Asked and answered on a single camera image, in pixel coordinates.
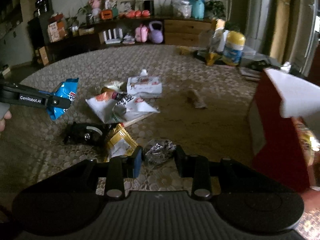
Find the person left hand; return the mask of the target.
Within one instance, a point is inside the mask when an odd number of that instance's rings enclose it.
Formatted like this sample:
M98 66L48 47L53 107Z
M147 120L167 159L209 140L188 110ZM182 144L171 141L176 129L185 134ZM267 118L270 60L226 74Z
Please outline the person left hand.
M10 111L7 111L3 118L0 120L0 132L3 132L5 130L6 121L10 120L12 118L12 114Z

